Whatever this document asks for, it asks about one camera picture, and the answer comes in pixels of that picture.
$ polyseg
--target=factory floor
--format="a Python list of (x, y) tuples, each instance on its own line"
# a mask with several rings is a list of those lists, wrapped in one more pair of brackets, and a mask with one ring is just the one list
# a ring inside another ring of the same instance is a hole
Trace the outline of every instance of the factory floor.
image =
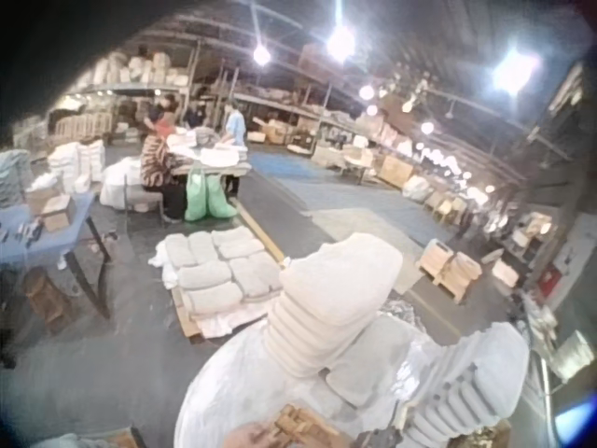
[[(112, 148), (107, 162), (134, 153), (138, 148)], [(305, 256), (333, 241), (313, 223), (314, 214), (326, 210), (343, 210), (349, 216), (367, 209), (421, 246), (429, 238), (446, 240), (453, 234), (386, 186), (357, 186), (310, 161), (266, 147), (253, 148), (251, 162), (255, 171), (241, 182), (240, 203), (286, 256)], [(72, 275), (57, 269), (50, 274), (76, 306), (74, 324), (49, 334), (25, 298), (12, 303), (15, 338), (10, 349), (17, 367), (0, 371), (2, 417), (26, 441), (135, 426), (147, 447), (172, 446), (188, 384), (227, 338), (190, 343), (180, 330), (160, 272), (147, 261), (168, 233), (225, 229), (240, 220), (162, 229), (154, 214), (132, 214), (127, 235), (121, 212), (97, 203), (91, 215), (100, 233), (118, 235), (108, 246), (114, 258), (108, 272), (112, 317), (105, 321), (95, 314)], [(84, 245), (76, 254), (94, 278), (99, 255)], [(506, 319), (507, 303), (485, 276), (460, 306), (427, 277), (403, 299), (412, 303), (427, 332), (441, 344)], [(510, 423), (510, 446), (547, 446), (542, 401), (532, 388), (525, 387)]]

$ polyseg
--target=yellow floor line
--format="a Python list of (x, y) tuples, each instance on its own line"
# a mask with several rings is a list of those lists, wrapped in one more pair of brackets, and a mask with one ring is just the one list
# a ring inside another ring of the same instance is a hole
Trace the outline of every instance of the yellow floor line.
[(279, 263), (282, 262), (285, 256), (282, 250), (280, 250), (280, 247), (278, 247), (270, 238), (270, 236), (263, 229), (261, 229), (261, 226), (257, 224), (249, 212), (246, 211), (246, 208), (244, 208), (244, 206), (237, 199), (231, 198), (230, 202), (236, 207), (244, 223), (249, 226), (257, 238), (261, 240), (261, 243), (263, 243), (266, 249), (270, 251), (273, 258)]
[(460, 332), (460, 330), (458, 328), (456, 328), (454, 325), (452, 325), (450, 322), (448, 322), (446, 319), (444, 319), (440, 313), (438, 313), (429, 303), (427, 303), (423, 297), (421, 297), (419, 294), (417, 294), (416, 292), (414, 292), (412, 289), (409, 289), (407, 291), (407, 294), (409, 294), (413, 299), (415, 299), (417, 301), (417, 303), (419, 303), (425, 310), (427, 310), (429, 313), (431, 313), (437, 320), (439, 320), (439, 322), (441, 322), (442, 324), (444, 324), (446, 326), (447, 329), (449, 329), (452, 333), (454, 333), (456, 336), (461, 337), (463, 335), (463, 333)]

